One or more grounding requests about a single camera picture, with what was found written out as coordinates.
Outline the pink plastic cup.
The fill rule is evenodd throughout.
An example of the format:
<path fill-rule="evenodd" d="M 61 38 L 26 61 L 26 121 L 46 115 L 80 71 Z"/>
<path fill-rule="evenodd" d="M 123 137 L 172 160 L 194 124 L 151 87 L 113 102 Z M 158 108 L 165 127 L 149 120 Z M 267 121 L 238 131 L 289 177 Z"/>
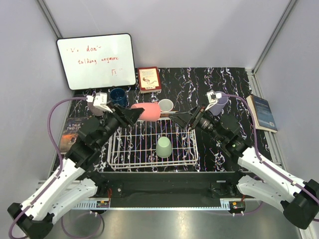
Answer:
<path fill-rule="evenodd" d="M 155 122 L 160 118 L 161 110 L 158 102 L 137 103 L 131 106 L 131 109 L 143 108 L 144 111 L 139 120 Z"/>

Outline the orange pink mug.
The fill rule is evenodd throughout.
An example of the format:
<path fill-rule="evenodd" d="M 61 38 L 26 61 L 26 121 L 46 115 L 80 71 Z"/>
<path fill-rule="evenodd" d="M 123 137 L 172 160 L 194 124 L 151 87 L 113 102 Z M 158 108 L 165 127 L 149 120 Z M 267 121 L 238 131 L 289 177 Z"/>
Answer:
<path fill-rule="evenodd" d="M 174 107 L 173 102 L 169 99 L 160 100 L 158 105 L 160 107 L 160 111 L 161 111 L 160 116 L 161 117 L 166 117 L 169 113 L 172 112 L 172 109 Z"/>

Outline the dark blue mug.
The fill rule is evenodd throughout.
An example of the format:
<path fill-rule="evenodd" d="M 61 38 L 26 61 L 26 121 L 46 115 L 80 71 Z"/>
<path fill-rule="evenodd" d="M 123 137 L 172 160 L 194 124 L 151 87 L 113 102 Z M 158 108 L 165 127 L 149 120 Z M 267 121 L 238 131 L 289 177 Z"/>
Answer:
<path fill-rule="evenodd" d="M 114 88 L 110 91 L 110 99 L 113 104 L 118 104 L 122 107 L 127 106 L 126 91 L 121 88 Z"/>

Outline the lavender plastic cup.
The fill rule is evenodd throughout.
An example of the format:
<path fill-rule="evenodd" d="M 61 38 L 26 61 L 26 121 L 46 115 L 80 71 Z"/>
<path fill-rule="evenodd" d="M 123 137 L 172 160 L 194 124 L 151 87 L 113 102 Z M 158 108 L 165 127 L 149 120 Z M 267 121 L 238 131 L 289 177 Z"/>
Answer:
<path fill-rule="evenodd" d="M 214 105 L 213 107 L 211 107 L 207 111 L 212 113 L 214 116 L 217 116 L 217 115 L 221 114 L 222 110 L 224 109 L 224 107 L 228 103 L 229 98 L 226 96 L 226 94 L 224 92 L 221 92 L 221 91 L 215 91 L 215 92 L 221 93 L 222 94 L 222 98 L 220 98 L 218 100 L 218 103 L 216 105 Z"/>

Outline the mauve ceramic mug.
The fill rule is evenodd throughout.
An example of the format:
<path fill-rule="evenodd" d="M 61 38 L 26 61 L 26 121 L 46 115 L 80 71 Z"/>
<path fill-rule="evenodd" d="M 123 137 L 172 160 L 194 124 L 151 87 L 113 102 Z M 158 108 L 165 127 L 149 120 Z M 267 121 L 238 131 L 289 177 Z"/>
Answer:
<path fill-rule="evenodd" d="M 97 117 L 100 117 L 104 114 L 104 112 L 98 108 L 96 108 L 94 105 L 93 105 L 93 102 L 88 102 L 87 103 L 88 105 L 88 109 L 90 110 L 90 112 L 94 115 L 94 116 L 97 116 Z"/>

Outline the light green plastic cup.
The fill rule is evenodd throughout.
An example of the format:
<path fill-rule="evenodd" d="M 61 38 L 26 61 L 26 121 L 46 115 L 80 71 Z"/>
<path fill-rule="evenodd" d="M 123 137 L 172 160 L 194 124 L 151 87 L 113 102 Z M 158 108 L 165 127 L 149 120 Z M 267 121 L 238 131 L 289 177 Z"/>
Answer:
<path fill-rule="evenodd" d="M 167 158 L 172 154 L 172 143 L 166 136 L 158 139 L 156 144 L 156 154 L 158 157 Z"/>

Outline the white wire dish rack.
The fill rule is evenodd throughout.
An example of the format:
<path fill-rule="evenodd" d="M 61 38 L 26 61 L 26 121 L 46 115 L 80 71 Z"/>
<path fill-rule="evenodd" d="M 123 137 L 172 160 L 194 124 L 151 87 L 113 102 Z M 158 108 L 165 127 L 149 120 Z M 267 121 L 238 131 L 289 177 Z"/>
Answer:
<path fill-rule="evenodd" d="M 161 158 L 156 144 L 161 137 L 172 144 L 172 154 Z M 108 141 L 108 165 L 120 172 L 179 172 L 194 170 L 199 163 L 196 133 L 183 129 L 169 118 L 138 121 L 119 128 Z"/>

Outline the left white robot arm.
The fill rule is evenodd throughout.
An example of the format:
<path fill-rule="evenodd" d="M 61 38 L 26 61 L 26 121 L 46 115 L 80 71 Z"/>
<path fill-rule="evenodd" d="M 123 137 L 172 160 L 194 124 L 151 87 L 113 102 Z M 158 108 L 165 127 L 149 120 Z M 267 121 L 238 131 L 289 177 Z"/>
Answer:
<path fill-rule="evenodd" d="M 92 196 L 103 197 L 107 179 L 91 172 L 101 148 L 118 130 L 134 126 L 143 108 L 111 107 L 102 119 L 88 118 L 78 130 L 78 137 L 56 171 L 22 203 L 12 203 L 7 211 L 29 239 L 43 239 L 54 224 L 79 202 Z"/>

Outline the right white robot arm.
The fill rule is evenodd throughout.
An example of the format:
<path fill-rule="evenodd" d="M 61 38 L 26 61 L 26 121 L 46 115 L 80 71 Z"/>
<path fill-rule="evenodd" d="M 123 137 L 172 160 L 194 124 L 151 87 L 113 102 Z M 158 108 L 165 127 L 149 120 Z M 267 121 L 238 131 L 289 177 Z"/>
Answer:
<path fill-rule="evenodd" d="M 299 229 L 307 229 L 319 213 L 319 184 L 292 175 L 259 153 L 256 146 L 246 142 L 240 125 L 233 116 L 219 119 L 202 107 L 173 113 L 169 118 L 183 129 L 200 129 L 220 143 L 224 155 L 249 170 L 260 180 L 238 173 L 238 179 L 226 185 L 231 197 L 240 194 L 265 202 L 282 212 Z"/>

